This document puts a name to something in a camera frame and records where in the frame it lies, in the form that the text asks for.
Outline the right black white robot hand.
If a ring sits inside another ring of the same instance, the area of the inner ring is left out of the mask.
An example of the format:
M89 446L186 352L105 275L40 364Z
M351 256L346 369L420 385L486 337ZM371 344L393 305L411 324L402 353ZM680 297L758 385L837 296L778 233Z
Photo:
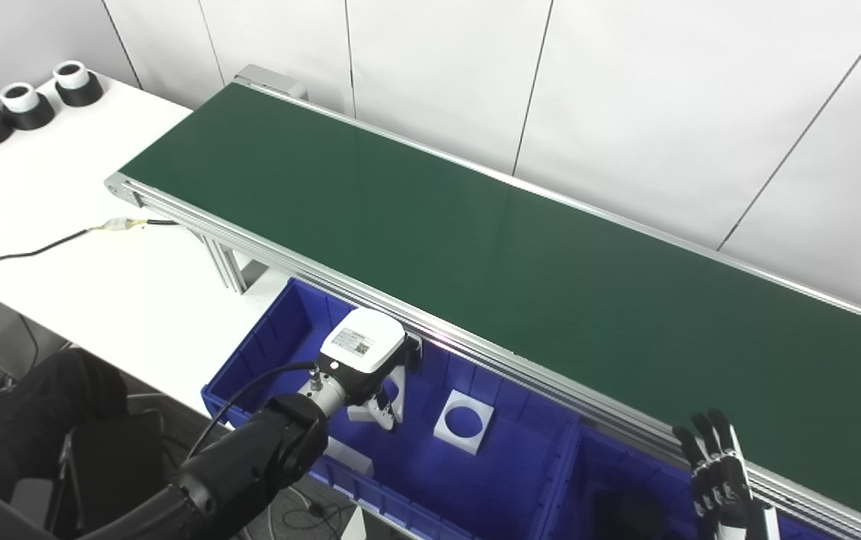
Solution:
M776 507L755 495L734 426L719 408L674 426L691 469L691 500L699 539L780 539Z

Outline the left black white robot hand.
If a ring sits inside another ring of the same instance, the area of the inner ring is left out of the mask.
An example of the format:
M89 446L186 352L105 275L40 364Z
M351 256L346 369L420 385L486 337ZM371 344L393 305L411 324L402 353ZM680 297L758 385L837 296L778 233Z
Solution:
M301 393L335 416L341 408L361 407L385 431L403 420L404 382L390 399L385 381L402 369L416 371L423 341L392 316L370 308L351 310L325 338L313 373Z

